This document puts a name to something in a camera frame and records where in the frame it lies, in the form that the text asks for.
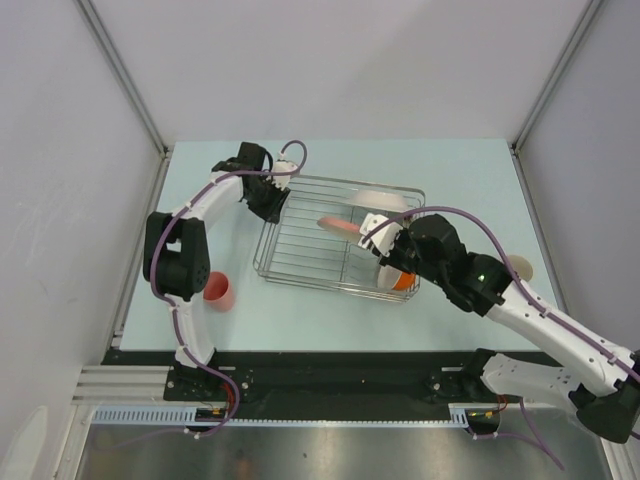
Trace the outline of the cream and pink plate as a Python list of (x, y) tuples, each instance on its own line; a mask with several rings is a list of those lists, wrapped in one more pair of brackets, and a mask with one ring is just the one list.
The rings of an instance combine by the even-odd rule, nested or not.
[(360, 232), (359, 225), (335, 217), (322, 217), (317, 221), (317, 225), (328, 233), (359, 248), (371, 249), (371, 246), (362, 243), (363, 234)]

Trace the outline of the orange and white bowl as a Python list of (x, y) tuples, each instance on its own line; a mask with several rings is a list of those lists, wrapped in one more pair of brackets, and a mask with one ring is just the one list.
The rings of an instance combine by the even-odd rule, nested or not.
[(416, 279), (413, 273), (398, 270), (390, 265), (381, 266), (377, 275), (376, 285), (383, 290), (409, 290)]

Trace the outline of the pink plastic cup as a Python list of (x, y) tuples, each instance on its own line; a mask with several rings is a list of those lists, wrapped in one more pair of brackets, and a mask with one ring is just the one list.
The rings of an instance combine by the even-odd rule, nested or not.
[(209, 274), (209, 278), (203, 290), (204, 303), (213, 310), (226, 313), (235, 304), (235, 294), (229, 278), (222, 272), (214, 271)]

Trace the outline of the white deep plate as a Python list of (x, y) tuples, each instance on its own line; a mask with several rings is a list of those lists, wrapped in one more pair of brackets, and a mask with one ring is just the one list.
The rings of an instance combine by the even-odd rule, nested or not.
[(355, 191), (347, 199), (347, 203), (369, 210), (382, 210), (399, 213), (409, 209), (408, 204), (402, 195), (367, 189)]

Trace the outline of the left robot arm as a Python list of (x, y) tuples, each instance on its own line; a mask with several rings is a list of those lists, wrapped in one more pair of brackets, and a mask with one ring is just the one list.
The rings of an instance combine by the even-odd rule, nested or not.
[(240, 202), (262, 221), (280, 222), (288, 184), (308, 155), (302, 145), (301, 161), (287, 160), (285, 152), (295, 143), (287, 142), (275, 160), (264, 147), (243, 142), (235, 156), (212, 167), (205, 185), (182, 206), (146, 219), (143, 276), (170, 314), (177, 340), (174, 370), (187, 375), (185, 385), (199, 399), (214, 397), (220, 379), (229, 379), (209, 366), (215, 346), (206, 332), (202, 299), (210, 277), (208, 232)]

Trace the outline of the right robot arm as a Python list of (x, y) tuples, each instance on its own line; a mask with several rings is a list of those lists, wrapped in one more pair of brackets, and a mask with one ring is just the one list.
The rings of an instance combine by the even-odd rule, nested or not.
[(430, 208), (388, 219), (375, 215), (360, 228), (361, 244), (381, 264), (439, 287), (467, 313), (487, 317), (535, 344), (556, 366), (479, 349), (443, 385), (452, 397), (484, 401), (517, 396), (576, 416), (591, 433), (615, 443), (633, 437), (639, 419), (639, 355), (609, 342), (544, 301), (506, 256), (466, 249), (456, 229)]

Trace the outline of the orange mug with handle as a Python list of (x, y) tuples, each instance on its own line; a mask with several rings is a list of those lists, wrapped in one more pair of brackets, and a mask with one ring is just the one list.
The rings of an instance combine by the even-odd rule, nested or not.
[(517, 273), (517, 275), (524, 281), (530, 282), (534, 276), (534, 268), (532, 264), (523, 256), (509, 255), (508, 260)]

